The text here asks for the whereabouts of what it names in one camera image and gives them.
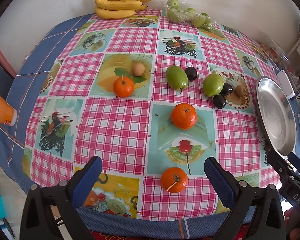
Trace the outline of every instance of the white wall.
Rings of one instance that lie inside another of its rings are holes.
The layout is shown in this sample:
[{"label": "white wall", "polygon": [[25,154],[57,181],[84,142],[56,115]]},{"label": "white wall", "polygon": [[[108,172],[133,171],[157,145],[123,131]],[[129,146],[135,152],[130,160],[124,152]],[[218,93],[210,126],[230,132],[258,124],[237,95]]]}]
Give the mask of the white wall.
[{"label": "white wall", "polygon": [[[150,8],[163,8],[153,0]],[[300,11],[291,0],[184,0],[213,11],[222,24],[258,39],[267,32],[285,50],[298,39]],[[94,12],[94,0],[13,0],[0,19],[0,49],[18,72],[22,60],[56,24]]]}]

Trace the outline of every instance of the black plum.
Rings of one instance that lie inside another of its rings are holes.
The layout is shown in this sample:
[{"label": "black plum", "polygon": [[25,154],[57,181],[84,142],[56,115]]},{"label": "black plum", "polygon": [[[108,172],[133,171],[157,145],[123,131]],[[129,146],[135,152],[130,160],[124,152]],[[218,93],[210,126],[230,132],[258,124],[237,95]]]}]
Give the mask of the black plum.
[{"label": "black plum", "polygon": [[185,69],[189,81],[194,81],[197,79],[197,70],[194,67],[187,67]]},{"label": "black plum", "polygon": [[223,96],[230,95],[233,92],[233,88],[228,83],[223,83],[223,89],[221,90],[220,94]]},{"label": "black plum", "polygon": [[226,103],[227,103],[225,97],[223,95],[220,95],[220,94],[214,96],[212,101],[213,101],[214,106],[218,109],[224,108],[226,106]]}]

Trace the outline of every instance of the hand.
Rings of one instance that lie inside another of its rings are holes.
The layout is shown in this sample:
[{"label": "hand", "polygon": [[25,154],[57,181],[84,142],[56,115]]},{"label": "hand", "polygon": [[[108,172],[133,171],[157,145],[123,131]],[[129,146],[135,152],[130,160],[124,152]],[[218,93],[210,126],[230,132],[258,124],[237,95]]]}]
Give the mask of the hand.
[{"label": "hand", "polygon": [[[286,210],[285,212],[284,212],[284,216],[285,216],[285,218],[284,218],[284,223],[285,223],[285,225],[288,223],[288,220],[289,220],[289,217],[291,216],[291,212],[292,212],[292,210],[293,210],[293,207],[292,208],[290,208],[290,209],[288,209],[288,210]],[[291,232],[290,232],[290,239],[291,240],[297,240],[298,238],[299,238],[299,236],[300,236],[300,228],[294,228]]]}]

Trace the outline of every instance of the black clamp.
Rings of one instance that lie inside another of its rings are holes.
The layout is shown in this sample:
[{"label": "black clamp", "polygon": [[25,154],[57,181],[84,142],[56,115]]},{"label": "black clamp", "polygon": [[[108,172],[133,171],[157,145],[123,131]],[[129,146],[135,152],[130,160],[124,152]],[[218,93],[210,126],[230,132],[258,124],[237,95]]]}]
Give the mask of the black clamp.
[{"label": "black clamp", "polygon": [[[280,176],[279,193],[295,208],[286,226],[288,236],[293,228],[300,228],[300,175],[274,150],[268,152],[266,158]],[[294,153],[288,154],[288,161],[300,172],[300,159]]]},{"label": "black clamp", "polygon": [[[69,181],[46,188],[33,184],[22,213],[20,239],[63,240],[58,226],[64,223],[72,239],[94,240],[75,209],[83,205],[101,171],[101,159],[93,156]],[[61,218],[54,219],[51,206],[57,206]]]},{"label": "black clamp", "polygon": [[255,206],[255,211],[243,239],[286,239],[281,203],[274,184],[259,188],[251,187],[244,180],[237,181],[213,157],[206,159],[204,171],[222,204],[231,210],[212,240],[235,239],[251,206]]}]

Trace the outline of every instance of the blue gripper pad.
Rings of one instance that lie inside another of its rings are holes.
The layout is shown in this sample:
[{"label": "blue gripper pad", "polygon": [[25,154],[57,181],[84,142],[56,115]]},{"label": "blue gripper pad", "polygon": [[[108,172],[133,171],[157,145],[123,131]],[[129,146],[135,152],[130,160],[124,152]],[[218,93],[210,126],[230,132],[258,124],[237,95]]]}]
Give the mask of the blue gripper pad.
[{"label": "blue gripper pad", "polygon": [[224,207],[232,209],[236,202],[235,192],[210,158],[204,162],[204,172]]},{"label": "blue gripper pad", "polygon": [[96,157],[92,163],[87,163],[86,166],[77,172],[84,172],[82,178],[79,180],[77,185],[72,191],[71,204],[73,208],[82,207],[84,201],[87,199],[88,194],[90,193],[93,185],[98,180],[101,171],[102,171],[102,161],[101,158]]},{"label": "blue gripper pad", "polygon": [[300,172],[300,159],[294,153],[288,154],[288,161]]}]

